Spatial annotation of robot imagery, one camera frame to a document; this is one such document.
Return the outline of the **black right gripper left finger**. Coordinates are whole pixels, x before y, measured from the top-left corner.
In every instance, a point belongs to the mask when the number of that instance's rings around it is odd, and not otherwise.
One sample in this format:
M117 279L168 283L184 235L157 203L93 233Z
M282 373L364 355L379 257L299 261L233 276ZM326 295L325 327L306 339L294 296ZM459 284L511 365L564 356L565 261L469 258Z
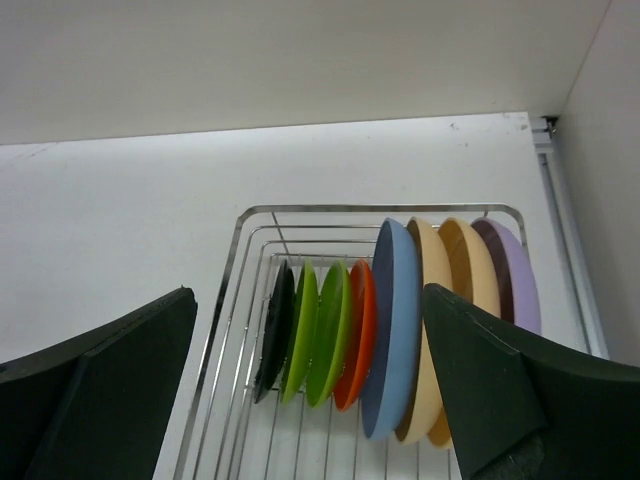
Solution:
M2 478L152 478L197 310L181 287L3 363Z

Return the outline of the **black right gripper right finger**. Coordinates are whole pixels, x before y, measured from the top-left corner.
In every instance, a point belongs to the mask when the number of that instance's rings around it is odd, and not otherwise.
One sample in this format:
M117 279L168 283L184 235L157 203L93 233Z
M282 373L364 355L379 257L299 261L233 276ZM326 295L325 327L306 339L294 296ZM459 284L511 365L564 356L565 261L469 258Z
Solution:
M545 339L437 284L422 306L462 478L638 478L637 367Z

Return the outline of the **beige plate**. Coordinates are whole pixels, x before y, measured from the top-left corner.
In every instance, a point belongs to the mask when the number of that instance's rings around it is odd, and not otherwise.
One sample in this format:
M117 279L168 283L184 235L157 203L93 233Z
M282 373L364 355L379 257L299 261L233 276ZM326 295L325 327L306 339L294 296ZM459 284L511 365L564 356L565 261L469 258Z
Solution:
M497 274L491 256L479 233L471 225L458 218L450 217L438 229L438 235L449 261L449 290L463 299L492 314L501 316ZM441 399L435 368L431 358L426 329L423 335L428 347L428 366L435 381L438 415L427 432L427 436L436 448L451 449L453 441L449 430L443 402Z
M422 285L437 283L451 289L450 262L437 229L423 219L412 217L407 230L418 253ZM418 442L427 435L443 405L423 320L420 320L420 326L421 343L414 389L403 420L395 429L396 439L403 445Z

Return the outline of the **blue plate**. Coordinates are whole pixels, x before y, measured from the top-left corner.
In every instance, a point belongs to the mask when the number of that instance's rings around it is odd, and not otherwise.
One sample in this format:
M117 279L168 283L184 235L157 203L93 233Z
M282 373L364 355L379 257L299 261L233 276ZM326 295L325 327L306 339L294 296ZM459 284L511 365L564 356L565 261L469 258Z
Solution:
M403 420L420 350L420 264L409 231L392 218L379 230L372 273L376 333L361 409L365 437L376 441L393 433Z

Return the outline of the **orange plate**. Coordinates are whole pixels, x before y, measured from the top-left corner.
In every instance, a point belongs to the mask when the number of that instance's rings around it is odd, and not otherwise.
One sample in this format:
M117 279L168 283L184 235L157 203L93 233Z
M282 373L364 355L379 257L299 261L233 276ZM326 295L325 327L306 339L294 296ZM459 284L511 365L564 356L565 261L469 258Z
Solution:
M349 274L352 327L342 375L334 388L338 411L348 410L359 398L367 379L377 332L375 282L366 260L358 259Z

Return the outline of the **black plate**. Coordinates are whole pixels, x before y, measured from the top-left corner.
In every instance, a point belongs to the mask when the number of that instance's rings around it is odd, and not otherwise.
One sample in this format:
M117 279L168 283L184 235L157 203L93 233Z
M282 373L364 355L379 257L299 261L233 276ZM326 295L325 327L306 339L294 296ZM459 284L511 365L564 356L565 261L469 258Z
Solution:
M261 361L254 381L255 404L269 393L284 365L293 322L294 299L294 274L289 261L283 260L268 305Z

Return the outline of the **green plate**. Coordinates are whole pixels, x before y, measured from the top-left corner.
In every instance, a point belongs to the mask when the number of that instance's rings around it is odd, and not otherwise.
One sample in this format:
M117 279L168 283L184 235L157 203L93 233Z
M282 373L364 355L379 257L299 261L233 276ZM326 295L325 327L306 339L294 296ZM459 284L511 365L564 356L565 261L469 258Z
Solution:
M289 403L302 387L309 370L318 312L318 282L311 260L301 270L294 302L287 359L281 380L281 403Z
M324 404L342 375L351 334L352 291L343 260L330 266L322 283L312 354L306 379L306 400L311 408Z

